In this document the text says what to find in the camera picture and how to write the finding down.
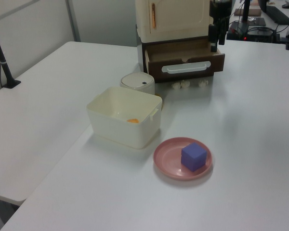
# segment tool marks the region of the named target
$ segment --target foam cube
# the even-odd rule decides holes
[[[207,151],[196,143],[184,147],[181,151],[181,164],[192,172],[206,164]]]

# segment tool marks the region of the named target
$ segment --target white drawer handle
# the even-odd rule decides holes
[[[167,72],[169,74],[178,74],[185,72],[204,71],[210,66],[211,66],[210,61],[189,63],[189,64],[177,64],[177,65],[163,66],[162,72]]]

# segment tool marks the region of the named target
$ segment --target wall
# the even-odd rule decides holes
[[[0,18],[0,44],[14,78],[64,43],[74,40],[65,0],[33,2]],[[2,4],[2,12],[4,7],[10,11],[9,5]]]
[[[135,0],[70,0],[80,41],[136,46]]]

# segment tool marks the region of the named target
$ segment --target cabinet door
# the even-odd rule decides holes
[[[151,33],[193,29],[209,19],[209,0],[149,0]]]

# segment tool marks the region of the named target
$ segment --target white table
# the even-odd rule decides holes
[[[231,13],[234,13],[236,11],[236,9],[239,9],[240,5],[243,4],[243,2],[244,2],[244,0],[241,3],[240,3],[239,0],[236,0]],[[271,4],[270,6],[277,7],[281,12],[283,12],[289,18],[289,9],[283,9],[281,7],[283,4],[285,4],[285,0],[273,0],[273,2],[275,4]],[[255,6],[255,5],[251,5],[250,9],[260,9],[260,7],[259,6]],[[266,27],[272,28],[273,30],[276,29],[277,24],[274,23],[274,21],[266,13],[261,12],[261,16],[260,17],[264,18],[265,23],[266,23]],[[233,22],[234,20],[239,20],[239,16],[232,15],[229,22]],[[287,26],[285,26],[285,25],[279,25],[278,28],[277,28],[277,32],[283,30],[286,27]],[[289,33],[289,26],[288,26],[287,29],[285,29],[282,32],[280,32],[280,36],[281,37],[285,37],[288,33]]]
[[[69,46],[84,59],[108,48]],[[157,85],[162,124],[147,148],[107,141],[87,127],[2,231],[289,231],[289,51],[228,40],[219,49],[224,71],[207,87]],[[154,166],[157,145],[180,136],[210,148],[214,167],[204,177],[172,180]]]
[[[0,90],[0,199],[27,199],[90,124],[86,104],[137,65],[131,47],[67,43]]]

